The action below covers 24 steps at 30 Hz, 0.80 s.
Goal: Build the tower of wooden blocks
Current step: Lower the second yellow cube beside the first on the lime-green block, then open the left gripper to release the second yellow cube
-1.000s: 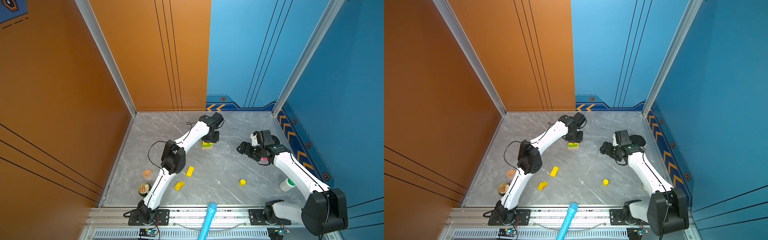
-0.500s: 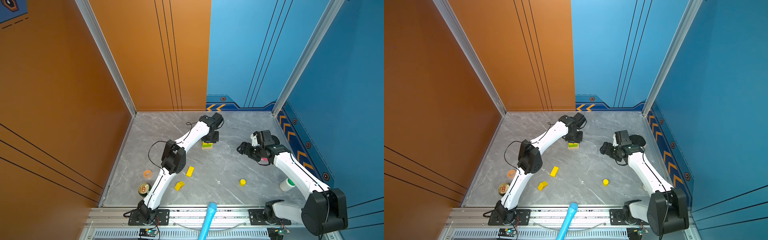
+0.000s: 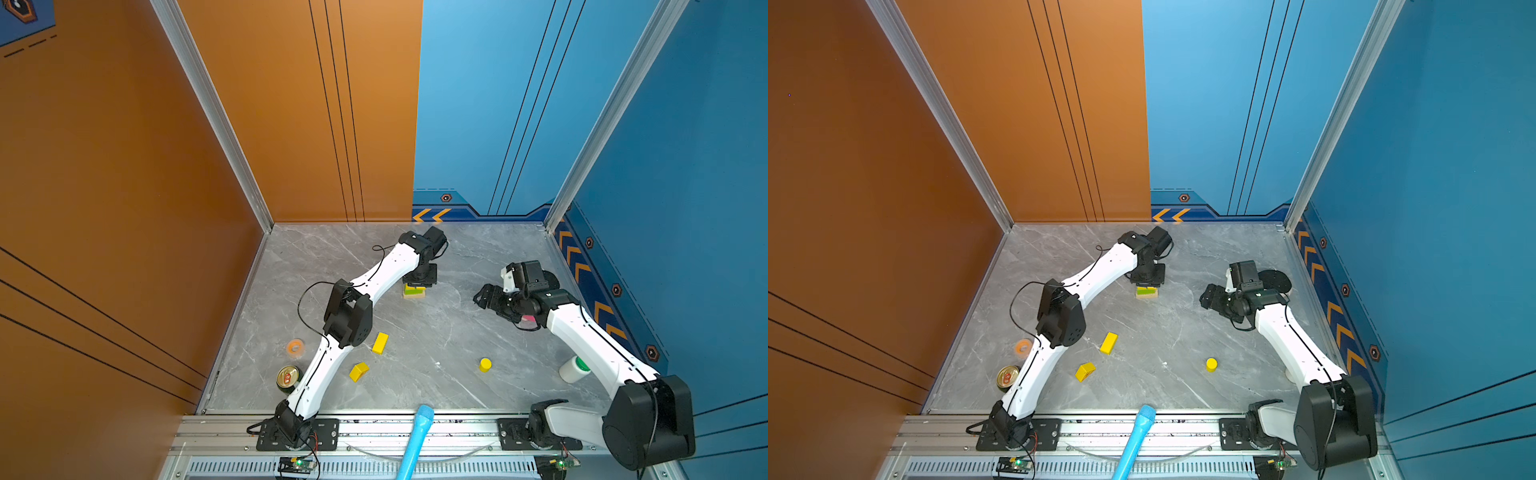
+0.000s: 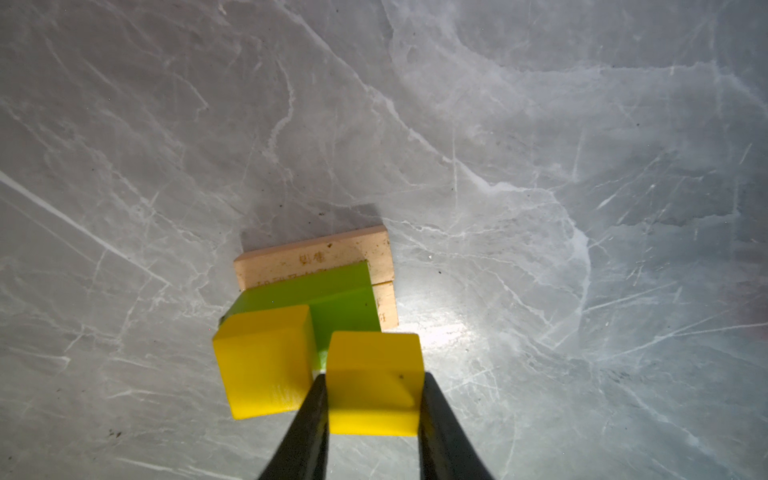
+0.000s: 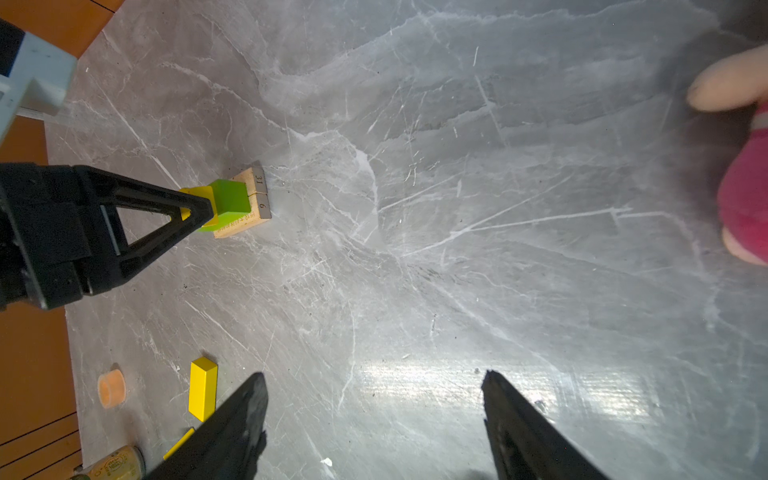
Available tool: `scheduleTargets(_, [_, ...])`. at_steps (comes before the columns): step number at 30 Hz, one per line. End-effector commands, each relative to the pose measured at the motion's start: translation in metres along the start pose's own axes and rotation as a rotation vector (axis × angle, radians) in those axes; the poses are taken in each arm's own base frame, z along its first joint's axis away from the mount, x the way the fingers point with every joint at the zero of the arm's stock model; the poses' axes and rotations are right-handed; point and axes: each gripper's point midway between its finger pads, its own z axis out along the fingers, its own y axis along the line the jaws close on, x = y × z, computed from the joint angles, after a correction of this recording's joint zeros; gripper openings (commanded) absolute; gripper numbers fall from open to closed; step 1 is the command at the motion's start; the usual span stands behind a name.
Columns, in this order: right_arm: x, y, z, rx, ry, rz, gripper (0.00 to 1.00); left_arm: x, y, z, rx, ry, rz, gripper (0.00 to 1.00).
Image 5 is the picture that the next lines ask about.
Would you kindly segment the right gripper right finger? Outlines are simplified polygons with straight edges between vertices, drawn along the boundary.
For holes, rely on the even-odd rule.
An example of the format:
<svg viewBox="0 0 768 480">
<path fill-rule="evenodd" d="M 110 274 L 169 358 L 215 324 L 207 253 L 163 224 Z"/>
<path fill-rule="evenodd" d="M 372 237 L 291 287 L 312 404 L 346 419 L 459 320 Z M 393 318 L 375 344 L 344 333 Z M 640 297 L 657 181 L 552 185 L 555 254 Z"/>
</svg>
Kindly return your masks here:
<svg viewBox="0 0 768 480">
<path fill-rule="evenodd" d="M 482 392 L 500 479 L 607 480 L 502 374 L 487 371 Z"/>
</svg>

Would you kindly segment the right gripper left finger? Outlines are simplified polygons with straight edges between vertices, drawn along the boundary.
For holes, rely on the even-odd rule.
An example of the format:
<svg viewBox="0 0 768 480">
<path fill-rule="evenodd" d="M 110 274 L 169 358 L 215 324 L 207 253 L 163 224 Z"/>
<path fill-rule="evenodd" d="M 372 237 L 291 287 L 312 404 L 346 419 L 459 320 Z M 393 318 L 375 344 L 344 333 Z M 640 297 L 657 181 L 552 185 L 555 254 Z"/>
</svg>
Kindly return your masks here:
<svg viewBox="0 0 768 480">
<path fill-rule="evenodd" d="M 267 445 L 265 376 L 256 372 L 149 479 L 253 479 Z"/>
</svg>

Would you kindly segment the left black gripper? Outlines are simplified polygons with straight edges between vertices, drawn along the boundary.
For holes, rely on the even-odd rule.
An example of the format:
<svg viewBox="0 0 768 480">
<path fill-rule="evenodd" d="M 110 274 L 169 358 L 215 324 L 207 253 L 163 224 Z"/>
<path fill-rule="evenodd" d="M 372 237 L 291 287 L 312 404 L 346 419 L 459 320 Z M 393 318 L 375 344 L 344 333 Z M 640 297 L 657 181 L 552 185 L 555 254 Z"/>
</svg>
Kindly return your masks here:
<svg viewBox="0 0 768 480">
<path fill-rule="evenodd" d="M 94 167 L 3 164 L 1 308 L 119 287 L 212 219 L 206 198 Z"/>
</svg>

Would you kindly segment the yellow long block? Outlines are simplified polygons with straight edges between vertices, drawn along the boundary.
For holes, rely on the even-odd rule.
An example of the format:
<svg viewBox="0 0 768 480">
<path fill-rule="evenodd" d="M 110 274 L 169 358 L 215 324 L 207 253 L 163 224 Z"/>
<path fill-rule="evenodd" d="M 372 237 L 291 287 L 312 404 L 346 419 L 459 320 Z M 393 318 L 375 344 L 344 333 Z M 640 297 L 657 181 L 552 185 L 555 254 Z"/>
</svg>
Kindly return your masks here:
<svg viewBox="0 0 768 480">
<path fill-rule="evenodd" d="M 216 409 L 218 366 L 206 357 L 194 360 L 190 365 L 188 411 L 205 422 Z"/>
</svg>

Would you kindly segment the green rectangular block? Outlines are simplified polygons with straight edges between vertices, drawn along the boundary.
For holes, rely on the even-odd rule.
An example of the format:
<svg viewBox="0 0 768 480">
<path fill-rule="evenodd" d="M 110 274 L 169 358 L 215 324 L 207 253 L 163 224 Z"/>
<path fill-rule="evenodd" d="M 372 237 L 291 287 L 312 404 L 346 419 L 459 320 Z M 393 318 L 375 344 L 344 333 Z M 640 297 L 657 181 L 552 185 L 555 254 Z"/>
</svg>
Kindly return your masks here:
<svg viewBox="0 0 768 480">
<path fill-rule="evenodd" d="M 202 231 L 215 232 L 251 212 L 247 186 L 243 182 L 218 179 L 208 185 L 214 218 L 201 227 Z"/>
</svg>

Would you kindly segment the natural wood block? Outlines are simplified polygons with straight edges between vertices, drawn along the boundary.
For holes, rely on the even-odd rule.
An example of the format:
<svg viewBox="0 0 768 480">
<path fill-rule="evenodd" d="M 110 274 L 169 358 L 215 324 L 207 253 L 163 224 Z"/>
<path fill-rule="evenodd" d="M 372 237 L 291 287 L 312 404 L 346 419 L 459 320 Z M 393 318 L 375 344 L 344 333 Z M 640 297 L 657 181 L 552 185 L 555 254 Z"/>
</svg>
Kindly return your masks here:
<svg viewBox="0 0 768 480">
<path fill-rule="evenodd" d="M 272 218 L 269 197 L 266 193 L 255 193 L 248 197 L 251 212 L 214 232 L 217 239 L 228 238 L 260 225 Z"/>
<path fill-rule="evenodd" d="M 248 196 L 268 194 L 266 176 L 259 162 L 252 163 L 232 177 L 232 180 L 245 184 Z"/>
</svg>

